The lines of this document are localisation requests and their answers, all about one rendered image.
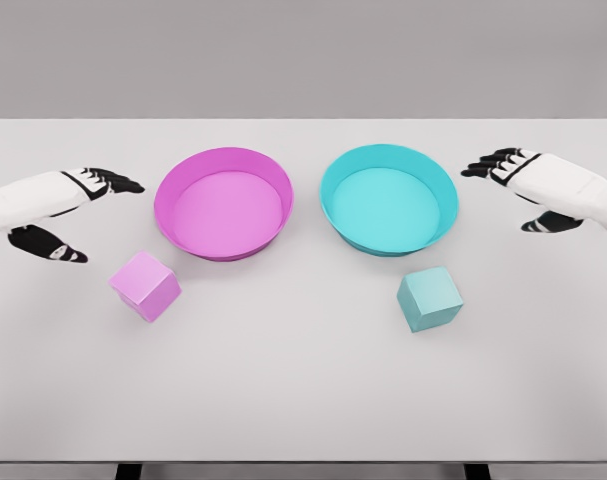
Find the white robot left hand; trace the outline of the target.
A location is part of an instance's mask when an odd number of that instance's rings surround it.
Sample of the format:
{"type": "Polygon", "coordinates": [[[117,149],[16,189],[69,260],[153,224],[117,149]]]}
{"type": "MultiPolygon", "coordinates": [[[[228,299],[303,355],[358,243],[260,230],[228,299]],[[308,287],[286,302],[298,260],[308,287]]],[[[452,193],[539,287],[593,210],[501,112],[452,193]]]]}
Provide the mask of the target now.
{"type": "Polygon", "coordinates": [[[110,170],[83,167],[51,171],[0,187],[0,231],[9,243],[28,254],[84,264],[88,257],[36,223],[70,213],[109,194],[141,194],[135,180],[110,170]]]}

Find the cyan cube block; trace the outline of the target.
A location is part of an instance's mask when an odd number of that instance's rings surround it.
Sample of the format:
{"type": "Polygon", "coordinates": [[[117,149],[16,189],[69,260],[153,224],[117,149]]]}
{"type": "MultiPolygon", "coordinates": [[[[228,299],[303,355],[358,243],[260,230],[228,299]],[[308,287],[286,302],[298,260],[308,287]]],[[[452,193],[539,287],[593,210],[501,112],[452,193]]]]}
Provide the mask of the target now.
{"type": "Polygon", "coordinates": [[[397,300],[413,333],[450,323],[464,305],[444,266],[405,275],[397,291],[397,300]]]}

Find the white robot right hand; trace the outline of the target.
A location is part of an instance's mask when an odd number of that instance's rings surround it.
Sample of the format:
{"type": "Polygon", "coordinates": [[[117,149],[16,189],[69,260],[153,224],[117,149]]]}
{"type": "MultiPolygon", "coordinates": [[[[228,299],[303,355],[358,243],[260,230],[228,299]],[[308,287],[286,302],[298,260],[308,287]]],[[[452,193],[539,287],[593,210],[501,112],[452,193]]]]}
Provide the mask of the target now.
{"type": "Polygon", "coordinates": [[[469,164],[464,177],[491,180],[547,210],[521,226],[525,232],[559,233],[575,229],[604,212],[601,176],[556,155],[523,148],[499,149],[469,164]]]}

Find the cyan round plate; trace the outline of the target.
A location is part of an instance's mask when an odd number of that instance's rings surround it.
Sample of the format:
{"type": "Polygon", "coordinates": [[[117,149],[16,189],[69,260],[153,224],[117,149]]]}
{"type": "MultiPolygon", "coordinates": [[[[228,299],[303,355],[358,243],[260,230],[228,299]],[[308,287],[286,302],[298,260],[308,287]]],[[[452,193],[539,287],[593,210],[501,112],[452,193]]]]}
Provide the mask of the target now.
{"type": "Polygon", "coordinates": [[[321,208],[354,248],[399,257],[438,242],[454,225],[458,192],[445,169],[426,154],[395,144],[351,149],[325,170],[321,208]]]}

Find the pink cube block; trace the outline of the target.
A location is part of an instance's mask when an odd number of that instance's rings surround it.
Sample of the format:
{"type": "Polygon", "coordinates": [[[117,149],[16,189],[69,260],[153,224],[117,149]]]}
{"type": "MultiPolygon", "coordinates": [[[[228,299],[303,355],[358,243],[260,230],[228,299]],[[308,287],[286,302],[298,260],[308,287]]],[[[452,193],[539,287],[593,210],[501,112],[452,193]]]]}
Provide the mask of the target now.
{"type": "Polygon", "coordinates": [[[108,284],[148,323],[155,322],[182,293],[174,271],[146,251],[137,252],[108,284]]]}

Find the pink round plate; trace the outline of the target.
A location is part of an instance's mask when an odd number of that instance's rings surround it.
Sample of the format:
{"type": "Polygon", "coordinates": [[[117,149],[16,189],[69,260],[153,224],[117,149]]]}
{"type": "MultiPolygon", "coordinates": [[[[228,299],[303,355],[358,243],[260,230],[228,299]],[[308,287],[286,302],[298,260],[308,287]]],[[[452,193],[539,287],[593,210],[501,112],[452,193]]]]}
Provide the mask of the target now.
{"type": "Polygon", "coordinates": [[[179,249],[234,261],[264,249],[294,206],[292,182],[269,156],[241,147],[205,150],[161,181],[154,199],[159,230],[179,249]]]}

